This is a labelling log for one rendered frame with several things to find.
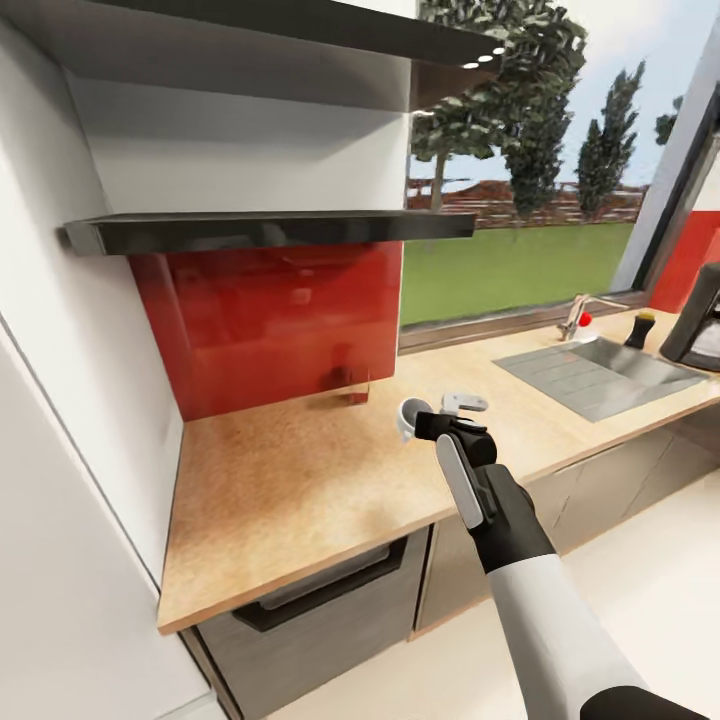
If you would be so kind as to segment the bottle of coffee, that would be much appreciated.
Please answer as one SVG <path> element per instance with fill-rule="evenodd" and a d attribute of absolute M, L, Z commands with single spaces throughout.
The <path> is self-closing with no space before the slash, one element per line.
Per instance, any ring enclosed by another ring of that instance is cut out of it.
<path fill-rule="evenodd" d="M 655 315 L 639 313 L 634 317 L 631 331 L 627 333 L 622 344 L 642 350 L 645 345 L 645 337 L 647 337 L 647 333 L 653 328 L 653 325 L 655 325 Z"/>

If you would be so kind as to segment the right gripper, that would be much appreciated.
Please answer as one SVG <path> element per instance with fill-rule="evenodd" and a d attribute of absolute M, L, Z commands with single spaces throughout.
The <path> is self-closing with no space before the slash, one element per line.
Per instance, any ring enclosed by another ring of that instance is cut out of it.
<path fill-rule="evenodd" d="M 419 411 L 416 418 L 415 437 L 418 439 L 431 440 L 436 444 L 437 430 L 445 421 L 450 421 L 451 419 L 451 415 L 439 415 Z"/>

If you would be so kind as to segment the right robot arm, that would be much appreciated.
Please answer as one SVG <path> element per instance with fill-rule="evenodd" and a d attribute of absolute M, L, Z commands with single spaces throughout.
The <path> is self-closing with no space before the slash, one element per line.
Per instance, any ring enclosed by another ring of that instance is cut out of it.
<path fill-rule="evenodd" d="M 527 720 L 711 720 L 651 693 L 563 565 L 525 487 L 496 464 L 483 397 L 445 391 L 417 413 L 473 536 L 515 666 Z"/>

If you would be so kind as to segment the coffee cup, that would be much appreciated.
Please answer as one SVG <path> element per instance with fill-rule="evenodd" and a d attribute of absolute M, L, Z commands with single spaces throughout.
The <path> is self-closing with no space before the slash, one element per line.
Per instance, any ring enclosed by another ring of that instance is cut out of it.
<path fill-rule="evenodd" d="M 416 418 L 419 411 L 435 413 L 433 407 L 424 399 L 419 399 L 419 397 L 409 397 L 399 405 L 396 420 L 397 427 L 403 434 L 400 440 L 401 443 L 408 443 L 411 437 L 415 437 Z"/>

